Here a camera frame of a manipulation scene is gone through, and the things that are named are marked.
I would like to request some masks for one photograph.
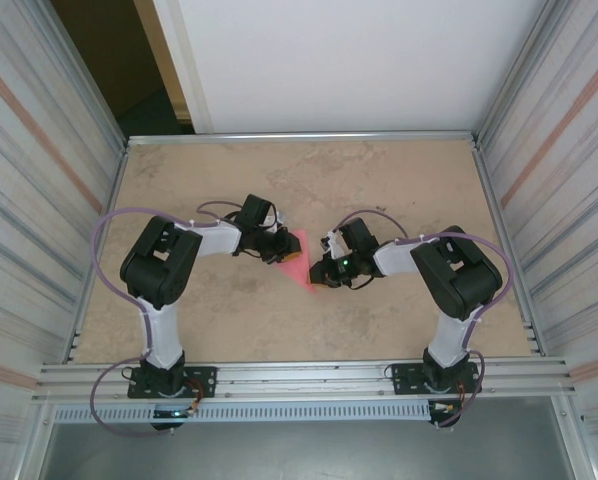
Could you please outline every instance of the mounting plate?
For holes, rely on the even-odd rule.
[[[426,377],[423,373],[423,363],[393,363],[390,365],[392,373],[392,385],[395,390],[395,395],[422,395],[422,394],[448,394],[457,395],[457,383],[463,382],[466,389],[466,394],[475,391],[477,385],[477,378],[479,372],[477,364],[468,362],[466,367],[461,371],[457,383],[450,386],[446,390],[433,390],[426,382]]]
[[[193,378],[201,383],[201,386],[203,387],[203,398],[212,398],[215,396],[215,389],[217,387],[217,367],[184,367],[184,386],[178,394],[173,396],[164,396],[157,391],[151,390],[146,384],[145,374],[141,367],[132,368],[131,370],[128,398],[196,398],[197,393],[193,392],[192,389],[186,385],[186,379],[188,378]]]

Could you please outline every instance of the metal wall panel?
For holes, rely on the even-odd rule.
[[[598,0],[570,2],[517,84],[480,134],[485,162],[542,346],[566,358],[598,447]]]
[[[42,1],[0,2],[0,478],[62,360],[123,138]]]
[[[44,480],[573,478],[549,398],[478,400],[454,432],[396,420],[207,423],[146,441],[58,425],[48,452]]]

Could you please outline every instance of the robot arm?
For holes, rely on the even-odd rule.
[[[380,246],[359,218],[339,231],[350,253],[343,254],[343,248],[335,246],[336,235],[329,232],[322,240],[326,253],[310,269],[311,282],[353,288],[358,275],[420,273],[441,310],[437,332],[423,355],[426,381],[434,391],[453,385],[468,361],[475,314],[502,286],[497,268],[470,240],[440,235],[427,242],[395,240]],[[463,233],[456,226],[445,231]]]
[[[274,215],[268,215],[272,208]],[[185,357],[177,329],[177,300],[183,294],[199,257],[255,251],[266,263],[301,253],[299,240],[279,224],[272,203],[249,195],[240,211],[212,226],[175,224],[153,217],[121,266],[128,293],[148,311],[151,341],[144,328],[141,368],[146,382],[166,396],[176,395],[183,381]]]

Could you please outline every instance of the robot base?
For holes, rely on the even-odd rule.
[[[462,368],[455,372],[453,381],[446,385],[431,385],[426,366],[424,363],[395,363],[390,365],[392,373],[392,384],[395,395],[420,395],[429,393],[457,395],[459,394],[459,383],[463,383],[465,393],[475,391],[479,372],[477,365],[472,362],[465,362]]]
[[[203,388],[203,398],[214,397],[217,368],[185,366],[184,363],[182,355],[168,370],[157,368],[146,361],[141,362],[140,367],[131,368],[128,398],[196,398],[198,393],[191,386],[197,390],[197,382]]]

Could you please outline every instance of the wire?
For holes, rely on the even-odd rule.
[[[211,212],[210,210],[202,210],[203,207],[207,207],[208,205],[229,205],[231,207],[237,207],[240,210],[243,206],[235,202],[229,202],[227,200],[210,200],[209,202],[203,202],[201,205],[197,207],[197,213],[201,215],[210,215],[211,217],[214,217],[216,220],[221,220],[221,217],[216,213]]]
[[[92,231],[92,234],[90,235],[90,260],[92,261],[92,267],[93,267],[95,273],[97,274],[99,279],[103,282],[103,284],[106,287],[108,287],[114,294],[116,294],[116,295],[120,296],[121,298],[123,298],[124,300],[132,303],[134,306],[136,306],[141,311],[141,316],[143,317],[143,321],[146,326],[146,351],[143,352],[143,354],[139,357],[127,358],[125,360],[122,360],[120,362],[110,365],[108,368],[104,369],[101,372],[101,374],[99,375],[99,377],[97,377],[97,380],[95,380],[95,383],[92,385],[92,390],[90,391],[90,413],[92,414],[92,417],[95,419],[95,421],[101,427],[103,427],[110,433],[114,433],[115,435],[119,435],[122,437],[131,437],[131,438],[154,437],[154,436],[158,436],[158,435],[163,435],[163,434],[167,433],[168,431],[162,430],[159,432],[144,433],[144,432],[135,432],[133,430],[128,430],[128,429],[115,428],[115,427],[107,424],[106,422],[104,422],[101,419],[101,417],[99,416],[99,414],[97,413],[97,410],[95,409],[95,395],[97,393],[97,387],[99,386],[99,384],[101,383],[103,378],[107,374],[112,372],[115,368],[120,367],[123,364],[141,362],[142,360],[145,360],[146,358],[148,358],[150,356],[150,352],[152,351],[152,329],[150,327],[150,316],[148,315],[148,310],[139,300],[128,295],[127,293],[123,292],[122,290],[120,290],[119,288],[114,286],[112,284],[112,282],[110,280],[108,280],[108,278],[104,275],[103,271],[101,270],[101,265],[99,265],[99,260],[97,259],[97,239],[99,237],[99,232],[101,232],[104,225],[106,225],[114,217],[116,217],[117,215],[122,215],[122,214],[126,214],[126,213],[147,213],[149,215],[157,215],[157,216],[166,218],[176,224],[183,225],[183,226],[190,226],[191,223],[180,220],[177,217],[174,217],[168,213],[164,213],[159,210],[154,210],[152,208],[127,207],[127,208],[120,208],[118,210],[114,210],[114,211],[104,215],[103,217],[101,217],[99,219],[99,221],[96,223],[95,228]],[[212,227],[215,225],[216,224],[214,224],[214,223],[208,223],[208,224],[195,223],[195,227],[201,227],[201,228]]]
[[[463,402],[466,399],[466,387],[461,380],[457,382],[457,390],[459,391],[459,403],[463,406]]]
[[[197,393],[197,398],[195,398],[192,401],[192,403],[190,404],[190,408],[188,409],[188,411],[190,411],[190,410],[196,411],[197,407],[199,406],[199,402],[201,402],[201,399],[204,396],[204,394],[203,394],[203,385],[201,384],[201,382],[199,380],[197,380],[196,378],[189,378],[186,381],[186,385],[188,385],[188,387],[190,387],[190,390],[192,390],[193,393],[195,391],[195,384],[196,384],[196,388],[197,388],[197,392],[198,392]]]
[[[479,357],[480,362],[481,362],[481,371],[479,372],[479,378],[477,379],[477,383],[475,385],[475,390],[474,390],[474,392],[472,392],[472,395],[470,395],[470,398],[468,399],[468,401],[466,402],[466,404],[463,405],[459,409],[459,411],[457,413],[455,413],[450,418],[444,420],[443,422],[437,423],[437,427],[438,428],[445,427],[446,425],[454,422],[462,414],[464,414],[466,412],[466,410],[468,410],[468,408],[470,408],[470,405],[472,405],[472,402],[475,401],[475,398],[477,398],[477,394],[481,390],[481,384],[483,383],[483,377],[484,377],[484,375],[486,373],[486,359],[483,357],[483,355],[481,354],[481,352],[478,352],[477,350],[470,350],[469,353],[474,353],[475,355],[477,355]]]
[[[375,277],[370,277],[368,280],[366,280],[364,283],[362,283],[361,285],[359,285],[358,287],[348,287],[350,290],[361,290],[363,287],[367,287],[368,285],[370,285],[370,283],[375,279]]]
[[[125,371],[126,371],[126,370],[130,370],[130,372],[131,372],[131,373],[130,373],[130,376],[128,376],[128,377],[126,377],[126,375],[125,375]],[[123,378],[125,378],[126,380],[132,380],[132,368],[131,368],[131,367],[124,367],[124,368],[122,368],[122,369],[121,369],[121,376],[122,376]]]
[[[334,232],[335,230],[337,230],[339,227],[341,227],[344,223],[346,223],[348,220],[350,220],[352,217],[356,217],[357,215],[359,215],[360,213],[374,213],[375,215],[379,215],[383,218],[386,218],[388,220],[390,220],[392,223],[394,223],[396,225],[396,227],[399,229],[399,231],[401,232],[401,234],[404,236],[404,238],[408,238],[408,233],[406,232],[406,229],[403,228],[403,226],[397,221],[395,220],[393,217],[391,217],[390,215],[388,215],[387,213],[382,212],[381,210],[371,210],[371,209],[363,209],[363,210],[355,210],[354,212],[352,212],[349,215],[346,215],[343,220],[341,220],[337,226],[335,228],[332,229],[332,231]]]
[[[255,255],[254,253],[251,253],[248,250],[242,250],[242,252],[246,255],[250,255],[252,258],[261,258],[261,255]]]

